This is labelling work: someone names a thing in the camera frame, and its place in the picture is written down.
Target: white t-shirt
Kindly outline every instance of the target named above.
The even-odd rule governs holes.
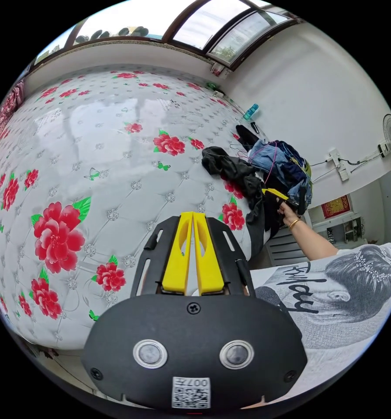
[[[391,244],[340,250],[318,261],[254,270],[251,276],[257,298],[279,300],[288,309],[308,357],[293,388],[274,402],[306,392],[351,365],[391,313]]]

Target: person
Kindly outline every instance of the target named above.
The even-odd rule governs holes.
[[[370,319],[391,298],[391,252],[386,246],[365,245],[340,251],[300,220],[284,202],[278,210],[310,261],[326,264],[278,268],[256,290],[262,299],[272,288],[291,312],[308,315],[313,323],[356,323]]]
[[[298,326],[308,363],[292,389],[273,402],[306,392],[351,365],[391,313],[391,243],[339,250],[286,203],[278,212],[309,261],[252,270],[251,276],[256,297],[284,309]]]

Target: sticker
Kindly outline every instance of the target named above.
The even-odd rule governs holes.
[[[210,379],[173,377],[172,407],[178,409],[209,409]]]

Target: blue bottle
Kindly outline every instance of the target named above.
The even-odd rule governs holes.
[[[255,112],[258,108],[259,108],[259,106],[258,106],[256,103],[254,103],[254,104],[252,105],[252,107],[251,107],[251,108],[249,108],[249,109],[246,111],[246,113],[245,113],[245,115],[243,115],[243,117],[244,117],[246,120],[250,119],[250,118],[251,118],[251,116],[254,114],[254,112]]]

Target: bracelet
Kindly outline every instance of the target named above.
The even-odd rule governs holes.
[[[300,218],[297,218],[297,219],[295,219],[290,225],[289,225],[289,229],[290,229],[290,231],[291,231],[291,229],[294,227],[294,225],[298,222],[298,221],[300,221]]]

